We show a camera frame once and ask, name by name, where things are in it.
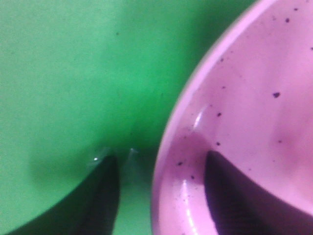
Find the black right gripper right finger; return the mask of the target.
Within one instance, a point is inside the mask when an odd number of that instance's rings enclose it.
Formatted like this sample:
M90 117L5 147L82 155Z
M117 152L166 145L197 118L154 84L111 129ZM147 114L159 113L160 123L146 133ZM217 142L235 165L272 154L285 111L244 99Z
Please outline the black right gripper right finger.
M208 151L205 197L220 235L311 235L313 217L243 174L221 153Z

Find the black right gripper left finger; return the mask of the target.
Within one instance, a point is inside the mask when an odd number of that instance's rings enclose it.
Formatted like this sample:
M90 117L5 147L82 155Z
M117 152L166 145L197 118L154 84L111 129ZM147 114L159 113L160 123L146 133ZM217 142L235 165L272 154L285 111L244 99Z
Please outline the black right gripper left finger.
M120 199L118 161L104 157L64 199L12 235L111 235Z

